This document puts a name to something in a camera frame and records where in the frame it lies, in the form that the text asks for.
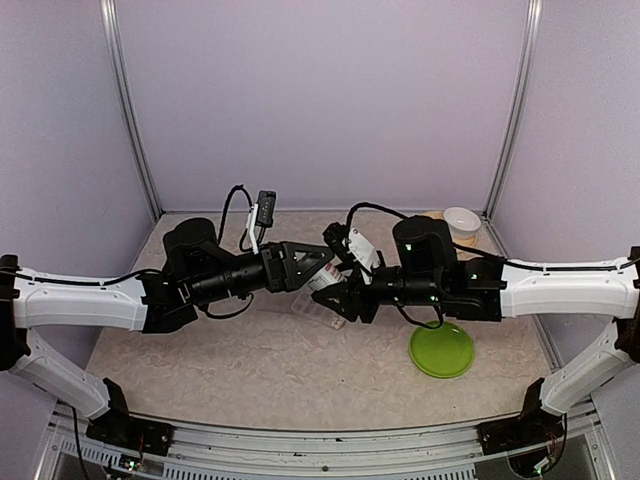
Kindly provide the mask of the grey-capped orange pill bottle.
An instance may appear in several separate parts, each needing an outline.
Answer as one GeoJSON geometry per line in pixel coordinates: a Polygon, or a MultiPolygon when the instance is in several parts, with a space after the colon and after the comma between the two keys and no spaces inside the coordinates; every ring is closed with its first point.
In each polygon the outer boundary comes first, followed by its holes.
{"type": "Polygon", "coordinates": [[[312,292],[316,292],[345,281],[346,276],[332,262],[328,262],[310,278],[307,286],[312,292]]]}

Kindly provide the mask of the clear plastic pill organizer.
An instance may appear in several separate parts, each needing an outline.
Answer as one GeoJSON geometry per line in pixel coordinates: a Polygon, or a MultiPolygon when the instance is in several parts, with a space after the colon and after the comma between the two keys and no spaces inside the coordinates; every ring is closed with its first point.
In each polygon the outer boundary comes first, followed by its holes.
{"type": "Polygon", "coordinates": [[[314,321],[328,328],[331,328],[330,324],[332,320],[343,319],[328,308],[314,302],[311,298],[310,291],[300,292],[293,300],[291,310],[293,313],[300,315],[307,320],[314,321]]]}

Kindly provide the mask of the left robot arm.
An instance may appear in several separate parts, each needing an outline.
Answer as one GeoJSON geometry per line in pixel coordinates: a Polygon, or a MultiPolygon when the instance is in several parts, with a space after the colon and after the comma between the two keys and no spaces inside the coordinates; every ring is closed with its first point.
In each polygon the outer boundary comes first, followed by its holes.
{"type": "Polygon", "coordinates": [[[251,253],[223,249],[206,218],[181,222],[165,234],[166,261],[119,279],[59,277],[1,258],[1,368],[78,410],[121,445],[140,434],[121,388],[98,379],[51,349],[39,326],[97,326],[169,334],[207,313],[211,303],[252,297],[257,290],[294,292],[333,258],[318,245],[267,243],[251,253]]]}

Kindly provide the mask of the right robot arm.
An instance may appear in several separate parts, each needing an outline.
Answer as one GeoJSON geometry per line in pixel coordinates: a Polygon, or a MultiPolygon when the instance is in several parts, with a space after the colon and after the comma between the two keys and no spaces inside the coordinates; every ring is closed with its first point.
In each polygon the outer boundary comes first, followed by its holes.
{"type": "Polygon", "coordinates": [[[639,361],[639,250],[590,263],[544,264],[473,250],[461,260],[446,222],[404,216],[392,229],[400,263],[387,266],[348,225],[334,223],[326,243],[353,269],[346,280],[312,298],[349,321],[373,321],[382,305],[398,311],[428,306],[439,319],[500,321],[540,314],[594,314],[612,321],[597,339],[556,373],[526,391],[511,433],[535,442],[583,397],[639,361]]]}

